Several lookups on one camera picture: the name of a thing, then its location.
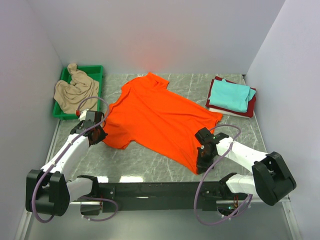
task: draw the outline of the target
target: black bracket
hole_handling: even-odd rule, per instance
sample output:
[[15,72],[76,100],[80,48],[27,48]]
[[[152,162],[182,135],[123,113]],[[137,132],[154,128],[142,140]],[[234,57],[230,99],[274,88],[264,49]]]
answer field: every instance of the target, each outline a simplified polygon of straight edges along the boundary
[[[217,201],[244,200],[247,194],[231,193],[225,185],[231,177],[221,181],[206,181],[200,190],[198,205],[203,211],[217,211]],[[117,202],[120,211],[193,209],[198,182],[130,182],[99,183],[100,194]],[[102,212],[112,213],[115,207],[104,202]]]
[[[43,174],[42,170],[31,170],[26,176],[25,209],[29,212],[33,212],[32,195]],[[60,172],[48,173],[36,194],[36,211],[41,214],[62,216],[67,211],[69,202],[70,195],[64,175]]]
[[202,174],[214,163],[214,157],[218,155],[216,145],[229,136],[222,132],[214,135],[204,127],[195,134],[195,137],[202,145],[197,148],[198,155],[196,159],[197,174]]
[[255,189],[259,197],[268,205],[275,205],[280,199],[297,187],[283,157],[272,152],[252,166]]
[[[80,121],[71,131],[70,134],[80,134],[85,129],[92,127],[103,119],[104,114],[101,111],[87,111],[85,120]],[[89,145],[100,143],[106,138],[108,134],[105,133],[103,128],[99,125],[94,129],[86,132],[83,136],[88,137]]]

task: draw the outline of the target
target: white joint cover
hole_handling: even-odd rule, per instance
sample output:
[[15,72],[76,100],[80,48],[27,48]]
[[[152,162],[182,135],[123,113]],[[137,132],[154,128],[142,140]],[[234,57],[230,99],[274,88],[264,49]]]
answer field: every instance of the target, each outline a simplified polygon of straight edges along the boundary
[[85,109],[81,112],[80,116],[79,116],[79,120],[80,121],[84,121],[86,120],[86,115],[87,115],[87,112],[89,111],[89,109]]
[[[222,139],[219,144],[216,145],[218,154],[223,155],[233,142],[232,137]],[[252,173],[252,166],[255,162],[259,162],[266,158],[265,152],[254,150],[248,146],[245,146],[237,141],[233,143],[231,151],[226,155],[226,158],[233,160],[237,164],[240,164],[244,168],[248,169]]]
[[257,195],[254,176],[252,175],[240,175],[236,174],[229,178],[226,181],[226,185],[230,191],[234,194],[243,193],[243,194],[252,194]]
[[87,195],[92,190],[92,180],[88,178],[79,177],[74,181],[68,182],[66,184],[69,195],[70,195],[70,203],[82,197],[83,195]]
[[[67,145],[73,140],[78,134],[69,135],[66,143],[63,147],[57,152],[57,154],[41,169],[45,172],[58,158],[61,152],[67,147]],[[76,165],[83,155],[88,151],[89,148],[89,140],[86,136],[79,137],[71,147],[66,151],[57,165],[50,171],[51,173],[60,172],[64,174],[65,180],[69,180],[69,174],[73,169],[74,165]]]

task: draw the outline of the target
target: white wall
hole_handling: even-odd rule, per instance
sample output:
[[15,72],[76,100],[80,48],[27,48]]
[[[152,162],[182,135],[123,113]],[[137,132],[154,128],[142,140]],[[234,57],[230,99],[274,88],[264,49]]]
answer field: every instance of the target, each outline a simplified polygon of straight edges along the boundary
[[57,122],[52,106],[62,64],[25,0],[0,3],[0,238],[11,240],[27,173],[44,164]]
[[62,63],[246,74],[284,0],[28,0]]
[[266,147],[295,177],[290,197],[306,240],[320,234],[319,9],[319,0],[286,0],[246,76]]

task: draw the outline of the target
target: crumpled beige fabric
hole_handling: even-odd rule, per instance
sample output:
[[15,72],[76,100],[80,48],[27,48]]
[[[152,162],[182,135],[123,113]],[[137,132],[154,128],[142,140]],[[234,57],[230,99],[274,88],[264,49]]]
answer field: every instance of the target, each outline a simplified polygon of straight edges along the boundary
[[[65,114],[75,114],[79,103],[91,96],[98,96],[99,82],[93,80],[84,71],[77,70],[77,64],[71,63],[67,67],[71,75],[71,82],[59,80],[55,85],[54,99]],[[88,99],[80,110],[97,110],[98,99]]]

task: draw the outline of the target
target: gray marble surface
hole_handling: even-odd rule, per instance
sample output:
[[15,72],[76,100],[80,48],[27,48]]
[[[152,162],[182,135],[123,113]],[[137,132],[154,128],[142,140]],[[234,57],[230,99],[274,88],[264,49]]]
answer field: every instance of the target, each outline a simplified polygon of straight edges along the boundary
[[[109,103],[117,101],[121,87],[128,81],[144,74],[110,74],[105,77],[102,97]],[[245,84],[240,74],[158,74],[170,81],[168,90],[188,98],[205,107],[211,80],[215,76]],[[66,120],[59,123],[53,156],[66,142],[70,130],[78,120]],[[256,117],[242,118],[224,115],[220,124],[239,126],[242,134],[237,141],[258,151],[265,152],[263,139]],[[231,127],[218,128],[215,133],[224,132],[230,136],[236,134]],[[237,163],[225,158],[209,173],[207,181],[218,181],[227,174],[236,172],[247,175],[249,172]],[[114,149],[104,143],[91,146],[74,166],[71,179],[78,175],[108,177],[109,182],[190,182],[199,181],[202,175],[195,175],[174,160],[160,155],[136,142],[131,142],[125,150]]]

